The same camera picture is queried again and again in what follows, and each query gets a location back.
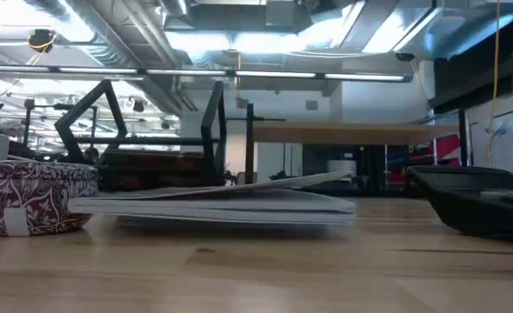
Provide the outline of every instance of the table top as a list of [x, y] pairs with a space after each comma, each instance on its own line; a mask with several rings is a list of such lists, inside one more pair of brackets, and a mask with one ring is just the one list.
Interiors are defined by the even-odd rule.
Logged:
[[459, 132], [453, 125], [254, 122], [255, 142], [412, 145]]
[[96, 216], [0, 237], [0, 312], [513, 312], [513, 242], [460, 235], [423, 200], [356, 201], [355, 225], [326, 230]]

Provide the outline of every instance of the stack of paper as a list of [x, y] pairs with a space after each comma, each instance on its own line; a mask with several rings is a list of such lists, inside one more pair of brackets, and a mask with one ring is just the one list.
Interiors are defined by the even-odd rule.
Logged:
[[167, 188], [70, 201], [72, 213], [232, 223], [350, 223], [355, 204], [289, 188], [347, 176], [327, 173], [234, 187]]

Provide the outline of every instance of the fluorescent light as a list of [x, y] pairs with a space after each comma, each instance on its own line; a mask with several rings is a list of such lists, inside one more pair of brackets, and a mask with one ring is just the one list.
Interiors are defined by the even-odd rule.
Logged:
[[353, 25], [359, 15], [361, 15], [364, 5], [365, 1], [361, 0], [353, 5], [348, 5], [342, 10], [345, 20], [343, 21], [341, 31], [338, 31], [337, 34], [332, 37], [332, 43], [330, 44], [331, 48], [342, 46], [343, 40], [350, 33], [351, 28], [353, 28]]
[[291, 77], [291, 78], [315, 78], [315, 73], [296, 73], [296, 72], [268, 72], [253, 70], [238, 70], [239, 77]]
[[50, 71], [50, 68], [45, 66], [0, 65], [0, 71], [47, 72]]
[[[160, 117], [142, 117], [142, 116], [139, 116], [139, 117], [124, 117], [123, 118], [124, 122], [141, 122], [142, 120], [144, 120], [145, 122], [160, 122], [161, 121]], [[113, 117], [100, 117], [100, 118], [97, 118], [97, 121], [111, 121], [111, 122], [114, 122], [114, 118]]]
[[179, 76], [225, 76], [225, 70], [146, 70], [151, 75], [179, 75]]
[[403, 48], [413, 37], [416, 36], [416, 34], [419, 33], [419, 31], [423, 30], [423, 28], [432, 21], [433, 18], [436, 17], [438, 13], [442, 11], [442, 8], [436, 8], [427, 17], [424, 18], [424, 20], [421, 21], [413, 30], [411, 30], [405, 37], [394, 47], [394, 51], [399, 51], [401, 48]]
[[185, 0], [177, 0], [179, 2], [179, 8], [181, 8], [181, 11], [184, 14], [187, 14], [187, 4], [185, 3]]
[[201, 53], [213, 50], [227, 50], [230, 40], [222, 32], [175, 32], [166, 31], [166, 38], [173, 49], [183, 50], [187, 53]]
[[399, 75], [372, 75], [372, 74], [324, 74], [326, 79], [361, 80], [378, 82], [402, 82], [405, 77]]
[[135, 81], [140, 82], [144, 80], [144, 77], [103, 77], [103, 79], [117, 80], [117, 81]]
[[97, 74], [136, 74], [136, 69], [108, 69], [108, 68], [59, 68], [64, 73], [97, 73]]
[[237, 35], [232, 49], [250, 54], [285, 53], [304, 49], [297, 46], [294, 34], [241, 33]]

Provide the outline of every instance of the black tray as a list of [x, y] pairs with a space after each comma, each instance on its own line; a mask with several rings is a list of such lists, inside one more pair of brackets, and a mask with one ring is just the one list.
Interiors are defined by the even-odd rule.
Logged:
[[479, 236], [513, 232], [513, 203], [481, 197], [488, 190], [513, 190], [513, 174], [508, 171], [413, 166], [408, 173], [451, 228]]

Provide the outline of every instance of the table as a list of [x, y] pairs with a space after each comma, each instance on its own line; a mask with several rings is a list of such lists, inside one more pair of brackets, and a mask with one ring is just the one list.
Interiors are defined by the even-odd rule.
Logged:
[[255, 142], [414, 145], [456, 134], [453, 125], [254, 122]]
[[0, 312], [513, 312], [513, 243], [357, 199], [328, 231], [117, 227], [0, 237]]

